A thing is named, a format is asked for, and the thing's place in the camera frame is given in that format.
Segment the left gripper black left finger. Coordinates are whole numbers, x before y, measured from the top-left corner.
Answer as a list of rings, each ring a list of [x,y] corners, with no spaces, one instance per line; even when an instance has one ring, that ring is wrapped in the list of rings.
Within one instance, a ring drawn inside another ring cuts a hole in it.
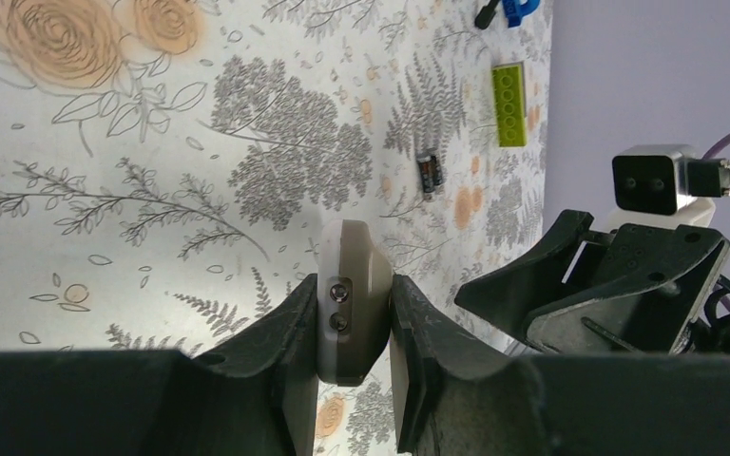
[[[309,455],[317,278],[190,358],[181,351],[0,352],[0,455]]]

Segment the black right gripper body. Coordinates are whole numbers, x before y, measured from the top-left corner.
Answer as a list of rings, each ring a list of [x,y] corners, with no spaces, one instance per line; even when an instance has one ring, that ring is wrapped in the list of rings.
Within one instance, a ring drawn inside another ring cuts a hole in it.
[[[729,254],[714,229],[625,224],[583,243],[564,294],[526,317],[525,340],[563,354],[679,352]]]

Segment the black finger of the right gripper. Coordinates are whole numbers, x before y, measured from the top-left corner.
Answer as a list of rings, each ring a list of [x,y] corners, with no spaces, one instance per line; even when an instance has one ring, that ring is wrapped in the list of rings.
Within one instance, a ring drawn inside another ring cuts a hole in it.
[[[593,221],[588,212],[562,211],[523,255],[463,284],[455,305],[524,340],[528,315],[563,296],[562,279]]]

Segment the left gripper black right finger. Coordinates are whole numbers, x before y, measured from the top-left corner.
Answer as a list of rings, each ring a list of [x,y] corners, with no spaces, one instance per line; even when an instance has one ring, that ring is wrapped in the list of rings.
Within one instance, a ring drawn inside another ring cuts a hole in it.
[[[393,279],[399,452],[730,455],[730,355],[508,356]]]

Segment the white remote control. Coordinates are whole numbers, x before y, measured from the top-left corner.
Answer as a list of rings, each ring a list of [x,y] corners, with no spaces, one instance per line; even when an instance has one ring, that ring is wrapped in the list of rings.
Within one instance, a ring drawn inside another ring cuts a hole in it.
[[[317,375],[361,385],[390,334],[394,269],[366,222],[330,221],[321,233],[317,272]]]

